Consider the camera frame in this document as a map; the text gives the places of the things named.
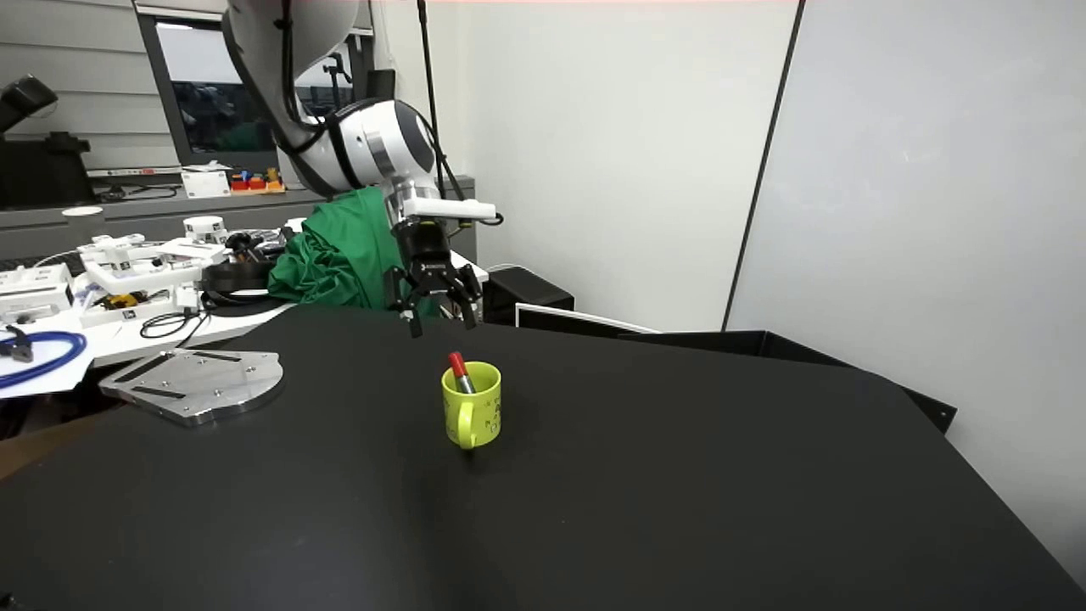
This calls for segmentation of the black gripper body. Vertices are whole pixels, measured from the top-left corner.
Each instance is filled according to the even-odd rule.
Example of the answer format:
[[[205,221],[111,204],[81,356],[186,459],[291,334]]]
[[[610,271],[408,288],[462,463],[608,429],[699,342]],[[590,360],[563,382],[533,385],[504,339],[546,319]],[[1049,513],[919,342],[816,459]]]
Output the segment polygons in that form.
[[[450,265],[450,247],[436,221],[411,221],[393,229],[401,265],[391,271],[395,306],[420,298],[463,298],[462,271]]]

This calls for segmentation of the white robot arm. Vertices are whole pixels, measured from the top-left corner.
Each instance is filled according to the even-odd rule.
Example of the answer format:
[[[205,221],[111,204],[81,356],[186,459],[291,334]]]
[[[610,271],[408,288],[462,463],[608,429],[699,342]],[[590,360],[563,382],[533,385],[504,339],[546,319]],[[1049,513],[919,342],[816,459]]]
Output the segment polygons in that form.
[[[274,257],[266,292],[295,306],[476,326],[482,280],[449,246],[453,221],[497,212],[450,201],[429,121],[402,98],[357,98],[343,49],[364,0],[228,0],[225,52],[299,183],[322,197]]]

